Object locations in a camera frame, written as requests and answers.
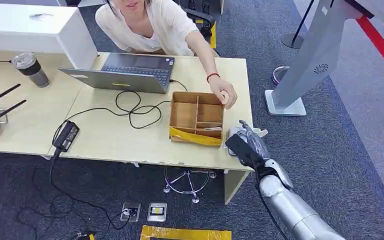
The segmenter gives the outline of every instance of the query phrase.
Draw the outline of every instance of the white shirt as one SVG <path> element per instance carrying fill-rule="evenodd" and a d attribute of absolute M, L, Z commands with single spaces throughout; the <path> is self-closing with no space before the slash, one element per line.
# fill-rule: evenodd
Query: white shirt
<path fill-rule="evenodd" d="M 186 36 L 198 31 L 195 23 L 173 0 L 152 0 L 147 6 L 149 22 L 154 31 L 151 38 L 138 35 L 129 28 L 120 10 L 114 6 L 116 15 L 108 4 L 101 6 L 95 15 L 98 26 L 124 51 L 132 49 L 155 52 L 162 49 L 168 55 L 193 56 Z"/>

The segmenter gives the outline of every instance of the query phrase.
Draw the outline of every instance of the travel mug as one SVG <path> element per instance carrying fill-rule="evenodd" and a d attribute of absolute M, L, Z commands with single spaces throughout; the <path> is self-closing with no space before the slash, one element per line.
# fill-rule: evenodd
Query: travel mug
<path fill-rule="evenodd" d="M 33 53 L 24 52 L 15 56 L 12 64 L 20 73 L 27 76 L 39 88 L 44 88 L 49 85 L 49 79 Z"/>

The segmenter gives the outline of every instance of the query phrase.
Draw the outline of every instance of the laptop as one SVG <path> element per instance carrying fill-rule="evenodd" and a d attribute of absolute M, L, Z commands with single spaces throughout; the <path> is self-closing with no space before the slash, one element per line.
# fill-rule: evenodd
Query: laptop
<path fill-rule="evenodd" d="M 166 94 L 174 57 L 110 53 L 100 71 L 58 68 L 96 89 Z"/>

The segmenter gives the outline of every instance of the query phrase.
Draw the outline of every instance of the antenna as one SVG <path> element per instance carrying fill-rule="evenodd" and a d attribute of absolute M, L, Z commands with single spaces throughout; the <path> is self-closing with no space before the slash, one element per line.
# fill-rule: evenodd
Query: antenna
<path fill-rule="evenodd" d="M 23 104 L 23 103 L 25 103 L 25 102 L 27 102 L 27 100 L 24 99 L 24 100 L 20 101 L 19 103 L 15 104 L 14 106 L 8 108 L 7 110 L 1 112 L 1 113 L 0 113 L 0 118 L 3 117 L 5 114 L 11 112 L 11 111 L 14 110 L 15 108 L 18 108 L 21 104 Z"/>
<path fill-rule="evenodd" d="M 2 93 L 0 94 L 0 98 L 2 98 L 3 96 L 9 94 L 10 92 L 12 92 L 14 89 L 18 88 L 19 86 L 21 86 L 21 84 L 17 84 L 17 85 L 15 85 L 15 86 L 11 87 L 10 89 L 8 89 L 8 90 L 2 92 Z"/>

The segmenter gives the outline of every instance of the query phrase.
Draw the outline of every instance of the laptop keyboard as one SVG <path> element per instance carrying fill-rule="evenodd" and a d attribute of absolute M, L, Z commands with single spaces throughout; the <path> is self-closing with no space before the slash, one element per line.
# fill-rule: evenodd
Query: laptop keyboard
<path fill-rule="evenodd" d="M 150 68 L 139 68 L 139 67 L 127 67 L 127 66 L 104 66 L 101 71 L 115 72 L 123 74 L 144 74 L 153 75 L 158 80 L 159 84 L 166 86 L 169 82 L 169 71 L 163 69 L 150 69 Z"/>

